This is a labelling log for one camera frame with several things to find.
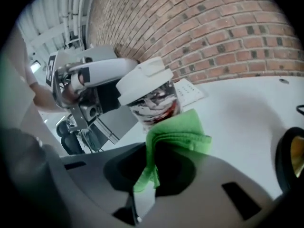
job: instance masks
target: cup lid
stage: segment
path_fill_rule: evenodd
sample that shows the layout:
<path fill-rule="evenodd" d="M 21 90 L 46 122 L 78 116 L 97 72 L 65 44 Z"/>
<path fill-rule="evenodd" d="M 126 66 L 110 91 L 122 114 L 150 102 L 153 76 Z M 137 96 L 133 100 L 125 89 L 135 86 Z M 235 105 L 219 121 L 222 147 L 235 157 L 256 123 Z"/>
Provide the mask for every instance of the cup lid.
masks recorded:
<path fill-rule="evenodd" d="M 121 105 L 127 105 L 157 89 L 172 78 L 172 71 L 165 69 L 161 57 L 151 58 L 137 65 L 116 84 L 116 88 L 121 94 L 118 100 Z"/>

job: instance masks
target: green cloth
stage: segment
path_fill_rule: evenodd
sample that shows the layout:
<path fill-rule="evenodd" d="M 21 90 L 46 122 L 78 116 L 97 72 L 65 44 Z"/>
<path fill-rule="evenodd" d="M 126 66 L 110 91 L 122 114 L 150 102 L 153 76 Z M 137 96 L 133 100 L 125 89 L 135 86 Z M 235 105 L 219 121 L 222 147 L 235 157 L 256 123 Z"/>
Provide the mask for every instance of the green cloth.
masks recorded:
<path fill-rule="evenodd" d="M 147 166 L 134 185 L 134 192 L 143 191 L 149 181 L 154 182 L 154 188 L 160 185 L 154 162 L 155 146 L 159 141 L 199 153 L 207 153 L 211 146 L 211 137 L 204 135 L 199 116 L 194 109 L 157 123 L 148 132 Z"/>

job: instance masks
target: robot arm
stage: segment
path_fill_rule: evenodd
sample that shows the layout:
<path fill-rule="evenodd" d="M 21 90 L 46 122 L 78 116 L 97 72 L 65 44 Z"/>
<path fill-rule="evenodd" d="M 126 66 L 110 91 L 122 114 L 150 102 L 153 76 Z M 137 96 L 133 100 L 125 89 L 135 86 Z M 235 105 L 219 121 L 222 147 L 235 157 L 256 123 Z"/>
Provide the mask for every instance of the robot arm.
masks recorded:
<path fill-rule="evenodd" d="M 76 61 L 65 52 L 50 56 L 47 84 L 51 87 L 56 104 L 68 109 L 77 126 L 72 131 L 87 128 L 103 113 L 119 108 L 117 82 L 133 70 L 137 61 L 113 58 L 93 61 L 83 57 Z M 75 102 L 65 98 L 64 89 L 75 94 Z"/>

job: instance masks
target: white table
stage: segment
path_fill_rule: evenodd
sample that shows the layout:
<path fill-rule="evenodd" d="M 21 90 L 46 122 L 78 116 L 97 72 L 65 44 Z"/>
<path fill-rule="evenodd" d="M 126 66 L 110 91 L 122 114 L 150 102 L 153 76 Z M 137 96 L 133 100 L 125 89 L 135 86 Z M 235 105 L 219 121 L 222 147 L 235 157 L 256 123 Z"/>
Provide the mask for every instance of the white table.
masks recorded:
<path fill-rule="evenodd" d="M 194 108 L 205 134 L 212 137 L 210 155 L 227 161 L 249 176 L 275 199 L 282 191 L 275 172 L 279 139 L 291 127 L 304 128 L 304 117 L 296 110 L 304 104 L 304 78 L 278 76 L 223 80 L 197 85 L 207 94 L 184 108 Z M 118 148 L 144 142 L 137 123 L 116 145 Z"/>

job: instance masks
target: brick wall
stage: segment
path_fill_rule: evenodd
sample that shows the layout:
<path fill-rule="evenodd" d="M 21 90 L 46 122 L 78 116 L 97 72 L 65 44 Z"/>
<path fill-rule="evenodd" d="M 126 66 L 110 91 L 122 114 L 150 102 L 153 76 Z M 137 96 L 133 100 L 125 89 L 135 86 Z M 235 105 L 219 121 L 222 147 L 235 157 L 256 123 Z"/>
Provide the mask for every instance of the brick wall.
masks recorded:
<path fill-rule="evenodd" d="M 121 57 L 161 56 L 176 80 L 304 76 L 301 44 L 272 0 L 94 0 L 89 33 Z"/>

